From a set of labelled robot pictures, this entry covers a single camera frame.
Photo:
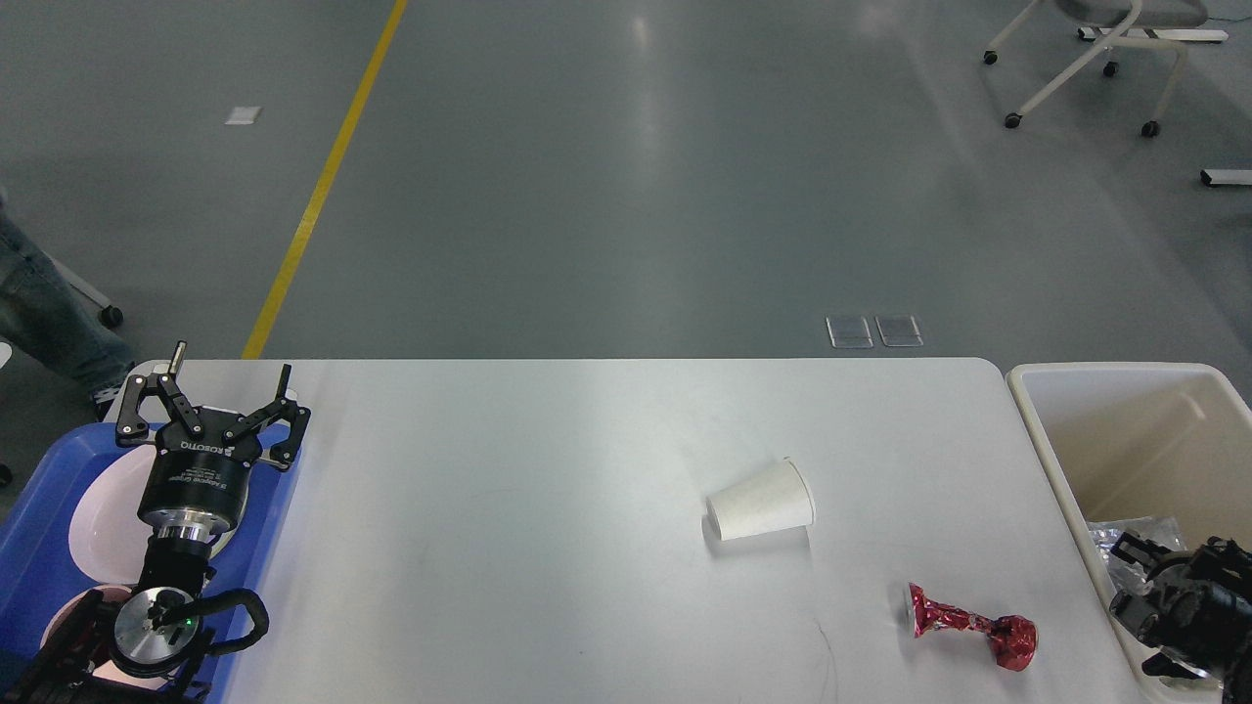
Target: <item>white plate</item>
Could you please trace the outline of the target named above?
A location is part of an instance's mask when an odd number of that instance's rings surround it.
[[[135,584],[144,569],[144,552],[153,529],[139,520],[139,500],[148,485],[156,448],[141,445],[109,465],[70,519],[70,556],[79,570],[103,584]],[[213,546],[217,555],[234,531]]]

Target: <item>gray floor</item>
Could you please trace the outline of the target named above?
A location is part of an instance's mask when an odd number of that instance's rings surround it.
[[[389,10],[0,1],[13,217],[140,357],[238,356]],[[984,66],[1017,11],[414,0],[265,356],[1196,361],[1248,397],[1252,190],[1197,175],[1252,167],[1252,21],[1213,23],[1146,140],[1142,51],[1000,127],[1085,48],[1045,9]],[[916,314],[926,344],[835,351],[831,313]],[[0,372],[20,479],[89,420]]]

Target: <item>chair leg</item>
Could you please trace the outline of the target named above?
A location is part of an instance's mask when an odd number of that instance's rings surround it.
[[[1104,78],[1116,76],[1118,66],[1119,64],[1117,63],[1117,49],[1114,43],[1113,45],[1109,45],[1107,51],[1104,51]]]
[[[56,267],[56,271],[61,274],[61,278],[65,279],[65,283],[74,287],[74,289],[81,293],[83,296],[86,296],[93,303],[95,303],[101,308],[108,308],[109,306],[113,306],[113,302],[109,301],[108,296],[100,293],[100,291],[96,287],[91,286],[90,283],[86,282],[86,279],[74,273],[73,269],[70,269],[69,267],[66,267],[65,264],[60,263],[56,259],[53,259],[53,264]]]
[[[1126,18],[1123,18],[1122,21],[1119,21],[1117,26],[1113,28],[1112,31],[1097,39],[1090,49],[1084,51],[1082,56],[1078,56],[1078,59],[1075,59],[1073,64],[1069,64],[1065,68],[1065,70],[1057,74],[1057,78],[1052,79],[1048,83],[1048,85],[1044,85],[1042,89],[1039,89],[1038,93],[1032,95],[1030,99],[1025,101],[1025,104],[1018,108],[1018,111],[1009,113],[1009,115],[1004,118],[1004,127],[1010,129],[1015,128],[1018,124],[1022,123],[1022,118],[1024,118],[1028,113],[1030,113],[1030,110],[1038,108],[1039,103],[1047,100],[1049,95],[1055,93],[1058,88],[1060,88],[1075,73],[1078,73],[1078,69],[1082,69],[1083,66],[1089,64],[1092,59],[1099,55],[1106,46],[1111,46],[1114,44],[1114,41],[1124,39],[1123,35],[1126,34],[1126,30],[1131,29],[1131,25],[1134,24],[1134,20],[1139,19],[1139,13],[1142,11],[1143,11],[1143,0],[1131,0],[1131,11],[1127,13]]]
[[[1178,78],[1182,76],[1183,69],[1187,68],[1187,45],[1171,39],[1146,39],[1137,36],[1119,36],[1113,43],[1118,46],[1129,46],[1132,49],[1156,49],[1158,51],[1169,50],[1174,53],[1174,65],[1169,69],[1169,78],[1166,79],[1166,89],[1161,91],[1161,98],[1157,100],[1157,108],[1152,111],[1152,118],[1141,130],[1143,137],[1156,137],[1161,132],[1161,125],[1157,122],[1164,115],[1166,108],[1169,106],[1169,99],[1178,85]]]
[[[1024,23],[1027,18],[1034,14],[1039,5],[1043,5],[1044,1],[1045,0],[1030,0],[1030,4],[1025,6],[1025,10],[1018,13],[1018,16],[1013,18],[1013,21],[1009,23],[1009,26],[1004,28],[995,35],[995,39],[987,45],[987,50],[994,53],[1000,44],[1004,44],[1004,40],[1008,39],[1010,34],[1017,31],[1017,28],[1022,26],[1022,23]]]

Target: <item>person's leg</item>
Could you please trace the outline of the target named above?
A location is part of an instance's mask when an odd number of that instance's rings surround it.
[[[79,306],[51,259],[0,209],[0,337],[88,391],[116,386],[134,353]]]

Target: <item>white bin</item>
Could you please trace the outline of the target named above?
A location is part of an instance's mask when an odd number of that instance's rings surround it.
[[[1023,365],[1008,375],[1087,571],[1107,605],[1114,590],[1087,522],[1174,516],[1187,547],[1208,536],[1252,544],[1252,412],[1204,365],[1087,362]],[[1221,699],[1166,686],[1139,671],[1152,654],[1113,630],[1152,700]]]

